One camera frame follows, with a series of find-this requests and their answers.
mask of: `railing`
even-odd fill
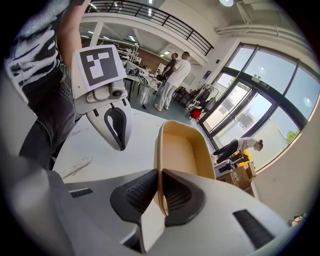
[[[85,12],[125,14],[148,20],[181,36],[205,56],[214,48],[202,35],[182,20],[146,4],[132,1],[93,0]]]

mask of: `metal frame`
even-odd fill
[[[247,60],[247,62],[242,67],[242,69],[239,71],[239,70],[228,67],[228,65],[232,62],[234,57],[237,55],[238,51],[245,46],[255,47],[255,48],[253,53]],[[244,72],[244,70],[246,70],[246,68],[251,63],[252,59],[255,57],[256,52],[258,50],[265,50],[268,53],[275,53],[277,55],[283,56],[287,60],[293,61],[296,64],[293,74],[283,93],[278,92],[275,88],[273,88],[272,86],[268,85],[263,81],[260,81],[260,82],[253,81],[252,80],[253,76]],[[259,93],[260,95],[262,95],[272,103],[271,107],[260,118],[260,120],[257,121],[242,137],[250,137],[254,133],[256,133],[266,123],[266,121],[268,121],[268,119],[272,116],[272,114],[276,111],[278,107],[280,107],[293,120],[293,122],[297,125],[297,127],[301,131],[304,128],[304,126],[307,124],[308,120],[301,113],[301,111],[299,111],[298,108],[293,103],[291,103],[290,100],[286,98],[286,94],[295,78],[295,75],[299,67],[302,67],[306,71],[310,72],[310,74],[313,75],[316,79],[320,80],[320,76],[314,70],[312,70],[310,67],[308,67],[304,63],[301,63],[300,60],[297,58],[289,56],[280,51],[270,49],[268,47],[261,47],[259,45],[240,43],[237,49],[232,54],[231,58],[226,63],[226,65],[222,68],[220,74],[216,77],[216,79],[211,84],[215,83],[222,74],[227,74],[235,77],[234,81],[227,88],[224,94],[218,99],[215,106],[206,115],[204,115],[199,122],[200,126],[202,127],[202,129],[204,130],[204,132],[206,133],[210,141],[212,142],[213,137],[231,122],[233,118],[230,118],[230,117],[235,117],[236,115],[238,115],[251,101],[251,100],[247,100],[249,99],[249,96],[247,95],[245,97],[245,100],[242,100],[241,103],[239,103],[234,108],[234,110],[231,113],[229,113],[220,123],[218,123],[211,131],[208,131],[206,129],[203,122],[205,122],[206,119],[221,105],[221,103],[228,97],[228,95],[235,88],[238,82],[241,82],[242,84],[250,87],[252,89],[252,92],[255,92],[255,94]]]
[[[101,0],[93,0],[91,3],[96,7],[96,9],[88,5],[85,13],[120,13],[135,16],[156,23],[167,29],[171,28],[171,31],[187,40],[205,56],[207,56],[211,49],[214,49],[208,40],[206,40],[191,26],[165,11],[147,4],[133,1],[118,1],[117,6],[115,6],[115,2],[116,1],[113,0],[106,0],[104,2],[101,2]]]

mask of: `window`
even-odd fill
[[[308,119],[316,105],[319,92],[319,81],[304,68],[299,67],[285,97]]]
[[[228,97],[221,103],[221,105],[213,112],[212,115],[204,122],[208,131],[211,131],[218,125],[235,107],[236,105],[248,94],[249,87],[244,84],[236,86],[228,95]]]
[[[233,139],[241,138],[271,107],[271,102],[257,94],[251,102],[213,137],[219,148],[227,145]]]
[[[253,52],[254,48],[241,47],[228,67],[235,70],[241,70]]]
[[[295,123],[278,107],[252,136],[256,140],[263,140],[263,149],[261,151],[255,151],[252,148],[248,149],[256,170],[262,168],[280,154],[298,133],[299,129]]]
[[[218,90],[218,92],[217,90],[214,90],[212,92],[213,96],[216,95],[216,101],[220,99],[220,97],[224,94],[224,92],[231,85],[234,79],[235,78],[233,76],[223,73],[220,78],[212,84],[213,87]]]
[[[295,71],[296,64],[283,56],[265,50],[258,50],[244,71],[260,77],[260,80],[283,93]]]
[[[227,63],[215,82],[225,86],[224,100],[199,123],[218,148],[243,136],[263,140],[262,152],[248,150],[259,170],[281,154],[308,122],[319,99],[320,78],[294,57],[259,45],[242,44]],[[234,77],[238,84],[231,89]]]

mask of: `man in white shirt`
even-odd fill
[[[168,80],[166,81],[163,92],[158,104],[154,104],[154,107],[161,111],[163,107],[168,110],[169,104],[172,98],[172,94],[175,92],[177,87],[180,86],[182,81],[185,77],[189,74],[191,70],[191,65],[189,63],[190,54],[189,52],[185,51],[182,56],[181,60],[178,60],[177,63],[174,65],[173,73],[169,76]]]
[[[243,155],[246,149],[253,148],[253,150],[260,151],[262,150],[263,146],[264,144],[262,139],[257,141],[256,139],[251,137],[235,138],[229,144],[218,149],[213,154],[215,156],[222,154],[216,161],[217,164],[220,164],[224,160],[227,160],[229,157],[231,157],[231,155],[237,151],[240,151],[240,154]]]

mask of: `floor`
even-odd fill
[[[127,90],[129,89],[129,87],[130,87],[129,83],[127,83],[127,86],[126,86]],[[137,96],[138,86],[136,85],[133,87],[133,90],[131,92],[131,99],[130,99],[130,105],[133,109],[143,111],[163,119],[176,120],[178,122],[181,122],[196,128],[203,135],[210,153],[213,153],[215,151],[214,147],[212,146],[205,132],[202,130],[201,126],[197,124],[197,122],[194,119],[189,120],[188,112],[185,111],[185,106],[183,106],[182,104],[179,104],[177,100],[172,99],[169,106],[169,110],[166,110],[163,108],[162,111],[158,111],[155,109],[154,104],[159,103],[160,97],[158,95],[155,97],[155,95],[153,94],[153,90],[151,89],[148,92],[147,91],[148,91],[147,87],[145,87],[144,89],[141,88],[139,92],[139,96]],[[142,107],[143,100],[144,100],[144,105],[147,109],[144,109]]]

